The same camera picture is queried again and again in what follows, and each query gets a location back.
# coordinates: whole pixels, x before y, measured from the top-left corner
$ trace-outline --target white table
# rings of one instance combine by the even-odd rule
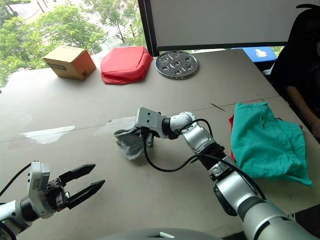
[[[57,78],[50,69],[42,69],[33,79],[14,79],[9,83],[0,95],[0,119],[6,124],[1,123],[0,129],[1,188],[33,160],[48,163],[52,178],[79,165],[96,163],[90,175],[66,186],[71,194],[89,183],[107,181],[81,205],[35,221],[18,239],[86,240],[152,227],[194,229],[218,237],[242,230],[240,219],[223,211],[213,193],[214,183],[199,162],[175,173],[159,172],[144,158],[132,162],[124,159],[112,135],[133,121],[140,106],[166,114],[192,111],[198,118],[207,119],[226,153],[230,152],[228,118],[236,102],[267,100],[275,116],[301,124],[242,50],[195,56],[201,68],[197,75],[184,81],[163,78],[152,65],[145,81],[125,86],[104,85],[98,69],[85,82]],[[65,126],[75,127],[64,134],[54,133],[56,138],[48,135],[51,143],[20,135]],[[257,181],[266,197],[286,213],[319,203],[320,147],[305,127],[304,133],[314,187]],[[174,141],[157,138],[150,153],[151,159],[164,168],[176,167],[191,155],[183,137]],[[12,184],[1,201],[23,197],[26,174]]]

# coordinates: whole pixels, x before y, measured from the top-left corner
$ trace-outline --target round metal disc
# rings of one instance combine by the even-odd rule
[[[198,69],[197,59],[184,51],[168,51],[155,60],[155,68],[163,75],[173,79],[184,79]]]

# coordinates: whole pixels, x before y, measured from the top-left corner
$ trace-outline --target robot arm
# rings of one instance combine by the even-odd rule
[[[242,171],[224,153],[208,131],[194,122],[196,117],[184,111],[170,118],[159,112],[141,107],[135,126],[145,128],[151,136],[176,139],[184,136],[187,145],[195,154],[200,154],[200,162],[215,182],[213,191],[231,216],[239,216],[244,233],[249,240],[315,240],[298,223],[292,221],[275,205],[258,196],[257,188],[245,178]]]
[[[33,221],[48,219],[65,208],[72,209],[94,195],[105,180],[91,183],[72,196],[64,189],[68,182],[89,174],[94,167],[95,164],[82,165],[49,181],[49,166],[33,161],[27,179],[27,196],[0,205],[0,239],[15,239],[31,227]]]

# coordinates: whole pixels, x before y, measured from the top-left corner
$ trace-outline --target red bag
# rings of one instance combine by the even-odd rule
[[[115,47],[101,61],[106,84],[130,84],[144,79],[153,57],[144,46]]]

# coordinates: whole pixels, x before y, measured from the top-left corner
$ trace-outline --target person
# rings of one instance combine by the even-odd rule
[[[320,7],[296,18],[271,80],[320,142]]]

